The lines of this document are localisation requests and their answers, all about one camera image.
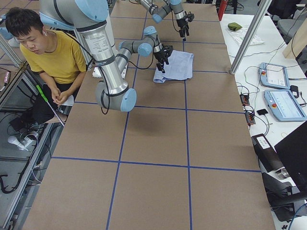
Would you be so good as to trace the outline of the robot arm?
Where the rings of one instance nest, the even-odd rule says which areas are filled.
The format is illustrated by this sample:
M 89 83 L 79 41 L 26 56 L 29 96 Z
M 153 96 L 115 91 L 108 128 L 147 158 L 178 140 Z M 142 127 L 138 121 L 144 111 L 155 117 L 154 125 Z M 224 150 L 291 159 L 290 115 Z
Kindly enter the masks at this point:
M 144 39 L 125 41 L 118 54 L 110 43 L 112 28 L 107 25 L 108 3 L 105 0 L 42 0 L 40 18 L 45 24 L 64 30 L 77 30 L 85 38 L 88 53 L 104 77 L 99 81 L 95 97 L 97 103 L 106 109 L 131 111 L 137 101 L 137 93 L 123 79 L 122 72 L 132 54 L 147 57 L 153 54 L 159 71 L 173 52 L 172 46 L 164 46 L 155 27 L 144 29 Z
M 171 13 L 172 21 L 175 19 L 179 27 L 179 29 L 176 29 L 173 22 L 175 31 L 179 33 L 183 41 L 186 41 L 186 36 L 189 36 L 189 23 L 194 20 L 195 16 L 193 13 L 187 13 L 184 10 L 182 1 L 164 0 L 163 6 L 156 5 L 153 0 L 129 0 L 129 2 L 143 6 L 156 23 L 160 23 L 168 14 Z

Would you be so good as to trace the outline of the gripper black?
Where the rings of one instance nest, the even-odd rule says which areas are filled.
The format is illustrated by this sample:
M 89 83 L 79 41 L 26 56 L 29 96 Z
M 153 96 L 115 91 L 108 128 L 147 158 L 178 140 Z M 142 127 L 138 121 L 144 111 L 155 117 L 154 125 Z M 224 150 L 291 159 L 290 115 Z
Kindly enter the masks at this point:
M 188 15 L 185 15 L 183 18 L 177 19 L 177 25 L 180 28 L 179 34 L 183 41 L 186 41 L 186 36 L 189 36 L 189 18 Z
M 173 46 L 162 45 L 162 47 L 156 46 L 154 48 L 153 54 L 155 59 L 158 61 L 156 66 L 160 72 L 165 73 L 163 63 L 166 63 L 167 65 L 169 64 L 168 58 L 171 56 L 172 52 Z

